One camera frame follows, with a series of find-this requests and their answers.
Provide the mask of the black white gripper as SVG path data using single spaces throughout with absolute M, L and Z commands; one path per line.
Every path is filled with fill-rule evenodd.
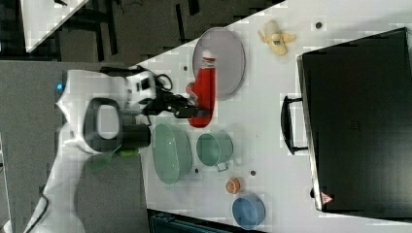
M 125 78 L 126 101 L 124 112 L 132 116 L 158 116 L 163 111 L 174 113 L 176 118 L 207 117 L 209 110 L 183 108 L 175 110 L 179 102 L 197 105 L 195 94 L 174 94 L 173 83 L 165 74 L 157 75 L 147 68 L 136 66 Z

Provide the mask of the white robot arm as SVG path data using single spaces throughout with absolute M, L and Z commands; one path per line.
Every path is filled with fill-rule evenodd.
M 173 83 L 140 65 L 67 70 L 56 106 L 65 122 L 58 130 L 57 152 L 41 198 L 23 233 L 86 233 L 75 208 L 82 171 L 94 156 L 151 143 L 147 123 L 126 125 L 126 116 L 208 117 L 196 95 L 172 92 Z

